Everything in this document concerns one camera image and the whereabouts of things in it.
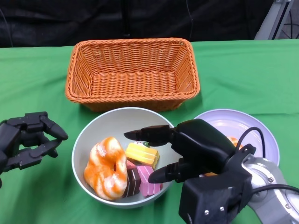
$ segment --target green tablecloth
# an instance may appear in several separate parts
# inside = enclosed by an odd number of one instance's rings
[[[193,43],[200,94],[179,109],[163,112],[174,125],[196,115],[229,108],[253,115],[274,134],[280,168],[299,187],[299,40]],[[173,184],[156,202],[119,210],[94,200],[77,184],[71,168],[73,144],[98,114],[64,96],[72,47],[0,49],[0,120],[47,111],[69,139],[55,159],[3,173],[0,224],[182,224],[178,206],[182,184]],[[234,224],[258,223],[245,208]]]

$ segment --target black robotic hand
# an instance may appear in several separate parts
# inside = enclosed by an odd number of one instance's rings
[[[55,140],[49,140],[43,133]],[[26,113],[0,123],[0,174],[14,168],[25,169],[42,161],[43,156],[57,157],[56,147],[67,140],[67,133],[48,118],[47,112]]]
[[[247,144],[239,151],[210,124],[194,119],[175,128],[151,126],[124,133],[150,146],[171,143],[182,155],[178,162],[154,171],[151,183],[184,182],[179,215],[191,224],[228,224],[247,205],[252,196],[252,175],[242,162],[256,148]],[[200,177],[213,172],[217,175]]]

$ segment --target basket rim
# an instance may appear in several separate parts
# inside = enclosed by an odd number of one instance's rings
[[[89,46],[94,44],[117,44],[119,43],[131,43],[131,42],[137,42],[137,43],[147,43],[147,42],[180,42],[184,43],[187,52],[189,60],[192,64],[192,79],[193,79],[193,85],[192,90],[187,92],[177,92],[177,93],[155,93],[155,94],[107,94],[107,95],[78,95],[75,94],[72,91],[71,83],[73,82],[73,68],[76,65],[77,62],[77,56],[78,51],[83,46]],[[120,40],[88,40],[88,41],[82,41],[77,43],[71,53],[71,61],[68,68],[67,73],[67,80],[65,85],[65,95],[66,97],[73,102],[79,102],[82,103],[82,101],[89,101],[89,103],[101,103],[101,102],[125,102],[125,101],[149,101],[149,100],[185,100],[189,98],[195,97],[200,91],[200,84],[199,84],[199,77],[198,77],[198,70],[195,62],[195,56],[194,51],[192,48],[192,45],[189,41],[182,39],[182,38],[148,38],[148,39],[120,39]]]

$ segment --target black backdrop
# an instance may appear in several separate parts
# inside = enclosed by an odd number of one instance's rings
[[[122,2],[128,1],[122,17]],[[188,0],[191,41],[252,40],[273,0]],[[189,40],[186,0],[1,0],[14,46],[64,46],[90,39]],[[0,15],[0,47],[10,47]]]

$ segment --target orange wicker basket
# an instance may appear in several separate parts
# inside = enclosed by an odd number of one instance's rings
[[[75,45],[65,94],[94,112],[178,108],[199,93],[193,48],[180,38],[92,40]]]

